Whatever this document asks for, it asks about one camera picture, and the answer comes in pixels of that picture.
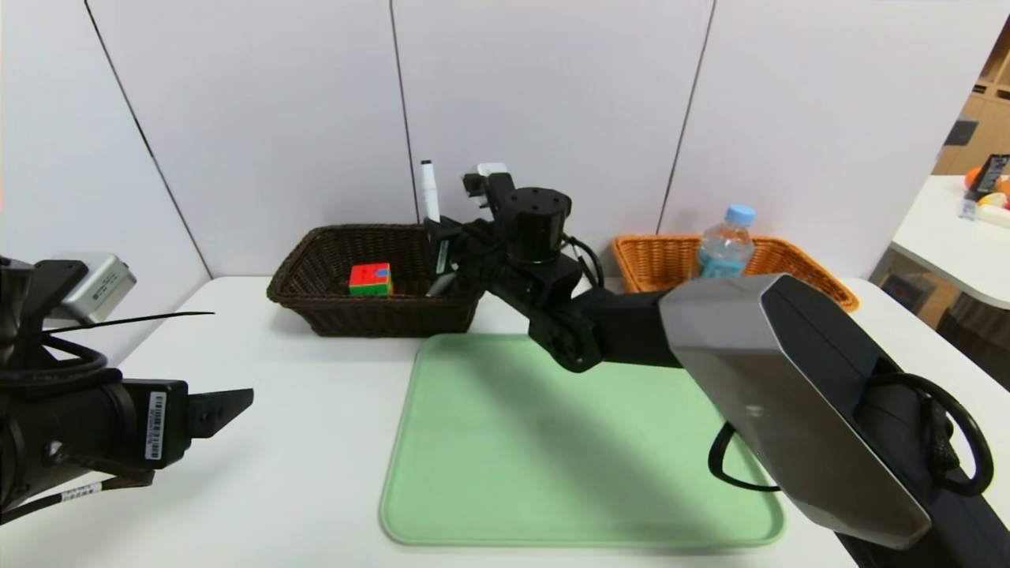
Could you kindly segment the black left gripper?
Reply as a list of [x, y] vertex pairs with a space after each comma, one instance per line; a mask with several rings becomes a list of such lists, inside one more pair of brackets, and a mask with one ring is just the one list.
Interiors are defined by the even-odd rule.
[[182, 381], [106, 383], [28, 402], [28, 466], [123, 474], [166, 468], [189, 439], [210, 439], [255, 400], [252, 388], [189, 395]]

